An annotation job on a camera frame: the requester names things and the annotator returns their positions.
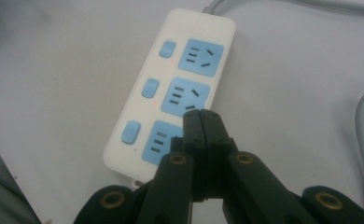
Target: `electrical outlet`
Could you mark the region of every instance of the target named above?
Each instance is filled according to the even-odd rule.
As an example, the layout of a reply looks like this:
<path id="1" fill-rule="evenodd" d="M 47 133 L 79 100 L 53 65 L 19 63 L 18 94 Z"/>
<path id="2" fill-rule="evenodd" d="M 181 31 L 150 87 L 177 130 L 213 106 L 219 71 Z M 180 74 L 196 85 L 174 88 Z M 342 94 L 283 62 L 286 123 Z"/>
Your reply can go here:
<path id="1" fill-rule="evenodd" d="M 179 61 L 180 69 L 213 77 L 217 71 L 223 46 L 205 42 L 198 39 L 190 39 Z"/>
<path id="2" fill-rule="evenodd" d="M 161 110 L 182 118 L 189 110 L 203 109 L 209 89 L 200 82 L 176 77 L 165 95 Z"/>
<path id="3" fill-rule="evenodd" d="M 156 120 L 142 153 L 142 159 L 159 165 L 163 155 L 170 152 L 171 138 L 182 137 L 182 128 L 161 120 Z"/>

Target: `white power strip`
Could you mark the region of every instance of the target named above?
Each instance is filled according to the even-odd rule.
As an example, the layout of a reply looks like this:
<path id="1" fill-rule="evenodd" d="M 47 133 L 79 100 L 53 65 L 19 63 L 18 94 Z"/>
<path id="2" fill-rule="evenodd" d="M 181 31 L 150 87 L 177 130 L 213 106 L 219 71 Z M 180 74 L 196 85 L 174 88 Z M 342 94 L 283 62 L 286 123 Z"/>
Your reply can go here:
<path id="1" fill-rule="evenodd" d="M 147 56 L 107 143 L 107 167 L 148 182 L 182 116 L 209 109 L 229 54 L 235 23 L 185 9 L 172 10 Z"/>

